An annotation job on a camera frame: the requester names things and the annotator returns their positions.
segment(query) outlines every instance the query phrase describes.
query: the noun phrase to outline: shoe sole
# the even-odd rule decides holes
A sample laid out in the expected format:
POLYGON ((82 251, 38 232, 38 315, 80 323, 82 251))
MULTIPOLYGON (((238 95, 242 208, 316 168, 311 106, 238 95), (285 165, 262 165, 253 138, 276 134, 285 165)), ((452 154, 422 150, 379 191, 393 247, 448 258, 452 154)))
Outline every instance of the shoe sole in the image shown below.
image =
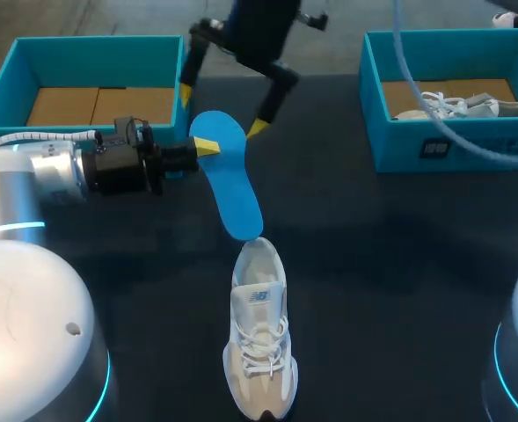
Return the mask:
MULTIPOLYGON (((233 397, 233 401, 235 402, 235 405, 237 406, 237 408, 239 409, 239 411, 241 412, 241 415, 244 417, 245 420, 247 420, 248 422, 260 422, 260 421, 257 421, 256 419, 251 419, 247 415, 245 415, 244 411, 241 409, 241 406, 239 406, 239 403, 235 399, 235 395, 233 394, 233 390, 231 389, 230 380, 227 376, 227 354, 228 354, 227 346, 225 346, 225 348, 223 349, 223 373, 225 374, 225 380, 227 381, 227 385, 230 388, 231 397, 233 397)), ((294 393, 292 395, 292 404, 290 405, 290 408, 288 409, 288 411, 284 415, 282 415, 281 418, 274 419, 278 422, 288 421, 289 418, 291 418, 293 410, 294 410, 295 394, 297 393, 297 382, 298 382, 297 362, 295 361, 294 357, 292 357, 292 375, 293 375, 293 379, 294 379, 294 393)))

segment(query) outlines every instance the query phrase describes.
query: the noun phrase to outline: robotic arm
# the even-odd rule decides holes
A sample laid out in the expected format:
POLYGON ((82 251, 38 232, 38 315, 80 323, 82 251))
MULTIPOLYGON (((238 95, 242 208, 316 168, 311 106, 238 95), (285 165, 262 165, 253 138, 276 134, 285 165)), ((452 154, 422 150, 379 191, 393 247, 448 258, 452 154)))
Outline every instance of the robotic arm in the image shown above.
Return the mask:
POLYGON ((42 245, 40 202, 69 205, 86 201, 89 193, 162 195, 167 171, 197 171, 200 156, 220 152, 217 142, 197 137, 159 147, 147 121, 140 130, 131 117, 114 124, 115 133, 110 135, 54 134, 54 139, 41 141, 48 136, 31 133, 0 140, 7 142, 0 144, 0 239, 42 245), (62 136, 68 140, 57 139, 62 136), (73 142, 77 137, 86 141, 85 136, 92 138, 91 145, 81 145, 92 152, 73 142))
POLYGON ((251 137, 270 125, 299 76, 279 60, 288 33, 298 20, 324 31, 328 17, 314 18, 300 12, 302 0, 235 0, 227 20, 204 18, 190 29, 190 51, 180 77, 186 106, 192 96, 210 43, 233 55, 237 62, 272 80, 270 91, 257 111, 248 132, 251 137))

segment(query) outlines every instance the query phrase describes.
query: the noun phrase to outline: cable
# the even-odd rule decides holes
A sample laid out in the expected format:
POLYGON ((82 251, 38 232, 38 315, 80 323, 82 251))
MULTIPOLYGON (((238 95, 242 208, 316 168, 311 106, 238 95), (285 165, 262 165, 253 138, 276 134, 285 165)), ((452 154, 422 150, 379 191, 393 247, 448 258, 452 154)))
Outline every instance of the cable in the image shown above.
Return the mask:
POLYGON ((448 138, 450 138, 460 147, 468 150, 472 154, 504 164, 518 164, 518 156, 500 154, 499 152, 494 152, 490 151, 489 149, 481 148, 475 143, 467 141, 462 136, 450 129, 447 125, 445 125, 441 119, 436 117, 434 113, 431 112, 427 102, 422 98, 420 94, 419 87, 413 80, 413 77, 409 70, 409 66, 407 66, 407 61, 405 59, 405 53, 403 49, 403 42, 401 40, 401 19, 401 0, 393 0, 393 39, 399 68, 401 69, 403 77, 411 87, 413 94, 415 94, 415 98, 419 101, 419 105, 422 107, 422 110, 425 113, 427 113, 429 119, 443 134, 445 134, 448 138))
POLYGON ((96 130, 75 132, 74 134, 56 134, 49 132, 17 132, 16 134, 0 136, 0 147, 11 142, 20 141, 93 141, 96 139, 96 130))

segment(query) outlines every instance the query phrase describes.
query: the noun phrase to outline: blue insole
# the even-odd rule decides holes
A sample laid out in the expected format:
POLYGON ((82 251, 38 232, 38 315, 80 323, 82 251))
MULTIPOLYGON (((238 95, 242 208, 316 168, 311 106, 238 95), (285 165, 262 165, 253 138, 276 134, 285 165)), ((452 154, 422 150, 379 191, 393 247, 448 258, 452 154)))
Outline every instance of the blue insole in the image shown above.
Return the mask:
POLYGON ((237 240, 254 240, 263 230, 262 214, 244 167, 244 130, 228 114, 205 112, 190 127, 190 136, 215 141, 220 154, 202 156, 198 163, 208 177, 223 226, 237 240))

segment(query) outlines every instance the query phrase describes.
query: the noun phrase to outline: new balance sneaker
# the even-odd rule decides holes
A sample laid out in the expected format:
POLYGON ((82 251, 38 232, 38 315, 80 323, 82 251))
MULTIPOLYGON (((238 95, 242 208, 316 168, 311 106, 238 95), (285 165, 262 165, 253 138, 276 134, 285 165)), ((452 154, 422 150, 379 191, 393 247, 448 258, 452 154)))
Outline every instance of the new balance sneaker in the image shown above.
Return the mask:
POLYGON ((291 350, 286 275, 276 249, 259 237, 245 244, 235 264, 230 341, 223 349, 231 395, 248 419, 288 415, 297 392, 291 350))
POLYGON ((493 17, 493 26, 495 28, 518 28, 518 13, 513 11, 497 13, 493 17))
MULTIPOLYGON (((463 98, 444 98, 442 92, 422 92, 421 97, 439 119, 465 117, 468 111, 463 98)), ((428 120, 428 114, 422 110, 410 110, 398 114, 395 120, 428 120)))
POLYGON ((489 94, 481 94, 466 99, 467 118, 488 119, 518 117, 518 102, 500 101, 489 94))
MULTIPOLYGON (((444 98, 440 92, 423 92, 422 96, 439 119, 518 117, 518 102, 499 101, 489 94, 467 99, 444 98)), ((396 120, 428 120, 428 115, 421 110, 411 110, 399 114, 396 120)))

